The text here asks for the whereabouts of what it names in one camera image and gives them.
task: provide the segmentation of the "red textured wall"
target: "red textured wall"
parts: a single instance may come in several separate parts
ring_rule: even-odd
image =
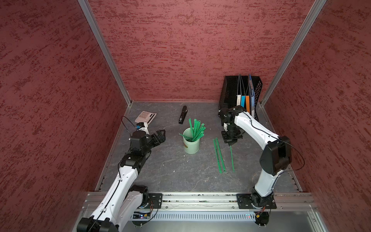
[[[70,232],[126,105],[76,0],[0,1],[0,231]]]
[[[313,0],[90,0],[134,100],[218,101],[225,75],[263,93]]]
[[[327,0],[266,104],[332,232],[371,231],[370,25],[371,1]]]

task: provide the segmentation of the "green plastic strip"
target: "green plastic strip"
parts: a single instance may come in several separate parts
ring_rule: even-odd
[[[180,134],[180,135],[183,136],[185,139],[189,140],[188,142],[192,141],[192,139],[191,139],[190,137],[187,137],[187,136],[185,136],[185,135],[183,135],[183,134]]]
[[[192,129],[192,120],[191,120],[191,118],[189,118],[189,127],[191,128],[191,132],[192,132],[192,134],[193,134],[193,129]]]
[[[204,136],[204,132],[202,131],[201,134],[199,136],[196,137],[196,139],[194,141],[197,141],[199,140],[200,138],[202,138]]]
[[[221,173],[220,162],[219,162],[219,156],[218,156],[218,151],[216,150],[215,139],[213,139],[213,141],[214,141],[214,148],[215,148],[216,160],[218,161],[219,173]]]
[[[231,148],[232,168],[233,168],[233,172],[234,172],[233,155],[232,155],[232,146],[229,146],[229,147]]]
[[[200,129],[197,133],[196,133],[196,138],[198,137],[198,136],[200,136],[200,134],[204,131],[205,129]]]
[[[226,171],[226,167],[224,166],[223,156],[221,155],[221,150],[220,150],[218,138],[215,138],[215,142],[216,142],[216,145],[218,146],[218,151],[219,151],[220,158],[221,158],[221,164],[223,165],[223,170]]]
[[[194,119],[194,123],[193,123],[193,125],[194,125],[194,128],[193,128],[193,134],[192,134],[192,137],[194,138],[195,133],[196,133],[197,119]]]

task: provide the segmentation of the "wire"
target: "wire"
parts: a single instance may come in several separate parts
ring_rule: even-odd
[[[275,195],[275,193],[273,192],[273,188],[272,188],[272,201],[270,202],[270,209],[269,209],[269,214],[268,216],[270,216],[270,212],[272,211],[272,207],[273,207],[273,196]]]
[[[119,182],[118,182],[118,184],[117,184],[117,186],[116,186],[116,188],[115,188],[114,193],[112,194],[112,196],[110,197],[110,199],[108,200],[108,202],[107,202],[107,204],[106,204],[106,206],[105,206],[104,208],[107,207],[107,205],[109,204],[109,201],[110,201],[110,200],[112,199],[112,197],[114,196],[114,194],[115,194],[115,192],[116,192],[116,190],[117,190],[117,188],[118,188],[118,185],[119,185],[120,182],[122,181],[122,180],[120,180],[120,178],[121,178],[121,173],[120,173],[120,163],[121,163],[122,159],[123,159],[123,157],[121,158],[120,162],[118,162],[118,164],[117,164],[117,170],[118,170]],[[99,214],[99,216],[96,218],[95,222],[94,222],[93,225],[90,227],[90,229],[88,230],[88,232],[91,231],[91,229],[93,228],[93,226],[95,225],[95,223],[98,221],[98,218],[99,218],[102,214],[103,214],[103,210],[102,210],[102,212]]]
[[[257,215],[257,214],[260,214],[260,213],[263,213],[263,212],[264,212],[264,210],[265,210],[265,206],[263,207],[263,209],[262,209],[262,210],[260,210],[259,212],[255,213],[255,215]]]
[[[153,211],[153,201],[152,201],[152,199],[151,199],[150,209],[151,209],[150,215],[152,215],[152,211]]]
[[[100,217],[100,216],[102,215],[102,213],[104,212],[104,209],[107,208],[107,205],[109,204],[110,200],[111,200],[112,197],[114,196],[114,194],[115,194],[115,192],[116,192],[116,190],[117,190],[117,188],[118,188],[118,186],[119,186],[119,184],[120,184],[121,181],[122,181],[122,180],[119,179],[118,184],[117,184],[117,186],[116,186],[116,188],[115,188],[114,193],[111,195],[111,197],[109,198],[107,204],[104,206],[104,208],[102,209],[102,212],[101,212],[101,213],[99,214],[99,216],[96,218],[95,222],[94,222],[93,225],[90,227],[90,229],[88,230],[88,232],[91,231],[91,229],[93,228],[93,226],[95,225],[95,223],[98,221],[99,217]]]
[[[127,117],[125,117],[125,116],[123,116],[124,118],[126,118],[132,125],[133,125],[133,127],[136,129],[137,127],[127,118]]]
[[[150,219],[149,219],[148,221],[144,222],[144,223],[141,223],[141,225],[146,224],[147,222],[149,222],[150,220],[152,220],[154,217],[156,217],[157,212],[158,212],[158,209],[159,209],[159,207],[160,207],[159,202],[158,202],[158,201],[156,201],[156,202],[157,202],[157,211],[156,211],[155,215],[153,215],[153,217],[151,217],[151,216],[152,216],[152,211],[151,211]]]
[[[125,126],[125,123],[122,121],[122,119],[124,118],[125,116],[122,116],[121,117],[121,122],[122,122],[122,124]],[[129,131],[129,129],[125,126],[125,128],[126,128],[126,130],[129,132],[129,136],[131,136],[131,133],[130,133],[130,131]]]
[[[259,129],[259,128],[254,127],[252,117],[251,117],[250,115],[248,115],[247,113],[245,113],[244,111],[241,111],[241,110],[231,110],[231,111],[239,111],[239,112],[242,112],[242,113],[246,114],[246,116],[250,119],[250,123],[251,123],[251,126],[252,126],[253,128],[255,128],[255,129],[259,130],[259,131],[262,131],[262,132],[266,133],[268,136],[270,136],[270,137],[272,137],[272,138],[275,138],[275,139],[277,139],[277,140],[280,140],[280,141],[282,141],[282,142],[284,142],[284,143],[290,145],[292,148],[294,148],[294,149],[298,152],[298,154],[300,155],[301,159],[303,160],[303,164],[302,164],[302,166],[301,166],[300,168],[298,168],[298,169],[295,169],[295,170],[293,169],[293,170],[286,170],[286,171],[283,171],[282,173],[284,173],[284,172],[289,172],[289,171],[298,171],[298,170],[302,169],[302,168],[305,166],[305,159],[304,159],[303,155],[299,152],[299,150],[296,149],[296,147],[294,147],[293,145],[291,145],[291,144],[288,143],[288,142],[283,141],[283,140],[280,139],[280,138],[276,138],[276,137],[272,136],[271,134],[269,134],[269,133],[266,132],[266,131],[263,131],[263,130],[261,130],[261,129]]]
[[[152,218],[156,217],[157,212],[158,212],[158,209],[159,209],[159,207],[160,207],[160,203],[159,203],[158,201],[156,201],[156,202],[157,202],[157,211],[156,211],[155,215],[154,215]]]

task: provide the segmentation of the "dark gray work surface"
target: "dark gray work surface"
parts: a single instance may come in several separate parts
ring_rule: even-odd
[[[183,125],[178,123],[182,107],[186,105],[188,113]],[[152,149],[135,184],[148,186],[150,192],[250,192],[257,182],[261,167],[259,158],[261,148],[248,134],[232,145],[235,172],[228,144],[221,137],[220,119],[217,103],[150,103],[134,102],[128,118],[134,120],[142,111],[157,113],[148,126],[150,134],[156,130],[166,130],[166,141]],[[267,126],[265,119],[257,110],[259,120]],[[200,140],[200,150],[187,154],[183,149],[183,139],[179,133],[189,128],[188,119],[196,118],[207,128]],[[134,127],[127,121],[126,126],[132,132]],[[220,174],[216,160],[213,139],[218,137],[224,158],[226,172]],[[129,133],[123,130],[114,150],[111,163],[101,185],[101,191],[107,191],[117,174],[117,163],[128,151]],[[276,192],[297,192],[289,173],[284,173],[277,180]]]

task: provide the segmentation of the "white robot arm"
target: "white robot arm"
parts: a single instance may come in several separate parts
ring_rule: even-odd
[[[165,141],[165,130],[158,130],[157,134],[150,136],[147,123],[137,125],[138,131],[130,137],[130,150],[118,164],[115,181],[91,217],[80,220],[77,232],[121,232],[133,212],[140,206],[148,205],[148,188],[131,185],[151,154],[151,149]]]
[[[279,137],[265,128],[241,106],[231,109],[222,108],[219,111],[219,117],[225,128],[225,131],[222,131],[224,142],[229,143],[230,146],[236,143],[238,139],[242,138],[239,131],[241,128],[263,150],[260,157],[262,172],[251,193],[252,205],[255,208],[262,208],[266,202],[271,200],[273,186],[278,176],[291,163],[290,140],[286,136]]]

